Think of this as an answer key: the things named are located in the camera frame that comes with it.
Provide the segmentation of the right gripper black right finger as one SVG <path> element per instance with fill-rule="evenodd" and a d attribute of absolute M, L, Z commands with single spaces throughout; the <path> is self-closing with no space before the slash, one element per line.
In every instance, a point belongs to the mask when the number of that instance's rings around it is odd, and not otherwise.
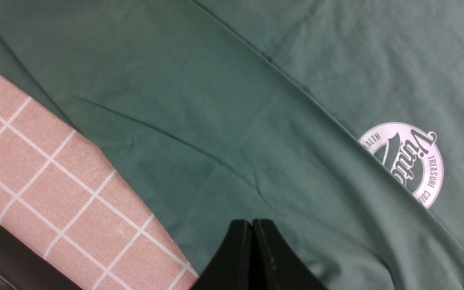
<path fill-rule="evenodd" d="M 253 290 L 326 290 L 269 219 L 252 222 Z"/>

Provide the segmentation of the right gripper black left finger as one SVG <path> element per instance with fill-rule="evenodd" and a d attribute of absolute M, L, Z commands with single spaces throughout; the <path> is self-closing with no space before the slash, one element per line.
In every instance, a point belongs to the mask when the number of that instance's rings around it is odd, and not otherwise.
<path fill-rule="evenodd" d="M 232 220 L 219 249 L 193 290 L 248 290 L 252 227 L 246 220 Z"/>

